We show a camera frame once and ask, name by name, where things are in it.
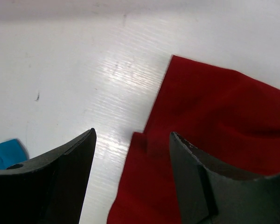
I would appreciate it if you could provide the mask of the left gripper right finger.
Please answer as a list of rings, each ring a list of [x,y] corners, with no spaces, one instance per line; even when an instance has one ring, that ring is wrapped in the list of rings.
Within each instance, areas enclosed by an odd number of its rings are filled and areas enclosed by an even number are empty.
[[[184,224],[280,224],[280,173],[227,164],[172,132],[170,159]]]

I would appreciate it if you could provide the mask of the teal blue t shirt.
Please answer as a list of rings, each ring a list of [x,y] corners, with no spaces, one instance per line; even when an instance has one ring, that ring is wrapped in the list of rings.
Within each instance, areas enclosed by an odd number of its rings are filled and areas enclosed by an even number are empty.
[[[28,153],[18,139],[0,143],[0,170],[28,160]]]

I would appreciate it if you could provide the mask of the dark red t shirt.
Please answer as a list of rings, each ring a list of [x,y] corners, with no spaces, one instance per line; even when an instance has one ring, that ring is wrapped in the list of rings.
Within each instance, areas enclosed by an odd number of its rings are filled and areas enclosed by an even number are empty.
[[[181,222],[171,132],[238,168],[279,173],[280,90],[234,70],[172,56],[145,129],[133,134],[109,224]]]

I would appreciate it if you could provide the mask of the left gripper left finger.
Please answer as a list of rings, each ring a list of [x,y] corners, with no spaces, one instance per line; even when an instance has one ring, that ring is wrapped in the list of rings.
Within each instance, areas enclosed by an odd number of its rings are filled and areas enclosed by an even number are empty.
[[[0,170],[0,224],[77,224],[94,158],[90,129],[68,143]]]

